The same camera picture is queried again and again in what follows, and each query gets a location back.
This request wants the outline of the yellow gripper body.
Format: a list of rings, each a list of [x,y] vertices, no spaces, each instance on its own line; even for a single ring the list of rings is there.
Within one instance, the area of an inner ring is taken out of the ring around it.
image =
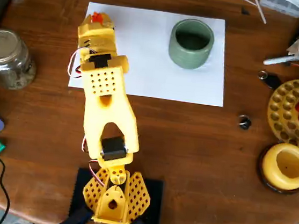
[[[83,28],[83,22],[78,29],[78,45],[82,47],[80,57],[86,57],[90,50],[96,54],[111,54],[117,56],[117,47],[115,41],[115,30],[104,28],[101,23],[94,22],[93,29]]]

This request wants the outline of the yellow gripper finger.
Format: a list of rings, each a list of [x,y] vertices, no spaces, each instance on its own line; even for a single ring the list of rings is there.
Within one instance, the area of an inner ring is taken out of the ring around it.
[[[83,22],[83,28],[93,29],[92,15],[88,15]]]
[[[115,29],[115,25],[113,23],[113,20],[108,16],[108,14],[101,13],[101,17],[102,17],[101,25],[104,28],[111,28],[113,30]]]

